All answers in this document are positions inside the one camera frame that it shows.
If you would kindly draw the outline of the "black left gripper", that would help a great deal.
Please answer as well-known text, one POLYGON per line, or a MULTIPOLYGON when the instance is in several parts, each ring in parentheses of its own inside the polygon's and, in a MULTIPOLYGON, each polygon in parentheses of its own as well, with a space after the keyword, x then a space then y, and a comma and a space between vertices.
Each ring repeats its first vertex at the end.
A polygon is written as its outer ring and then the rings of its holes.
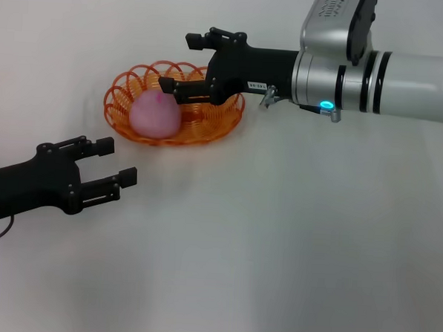
POLYGON ((23 163, 0 168, 0 219, 52 206, 67 215, 91 206, 118 201, 121 189, 137 185, 137 168, 81 184, 77 160, 113 154, 114 139, 75 137, 37 151, 23 163))

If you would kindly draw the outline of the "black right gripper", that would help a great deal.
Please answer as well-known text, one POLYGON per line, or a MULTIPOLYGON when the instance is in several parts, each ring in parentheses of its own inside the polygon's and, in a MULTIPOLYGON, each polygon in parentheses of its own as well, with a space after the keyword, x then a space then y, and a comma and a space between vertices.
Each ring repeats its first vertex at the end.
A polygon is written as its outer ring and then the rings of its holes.
POLYGON ((178 104, 220 105, 235 94, 265 94, 270 86, 276 87, 279 97, 292 97, 297 51, 253 48, 246 44, 246 33, 215 27, 205 34, 188 33, 185 39, 191 50, 215 52, 207 66, 206 80, 158 79, 163 93, 172 95, 178 104))

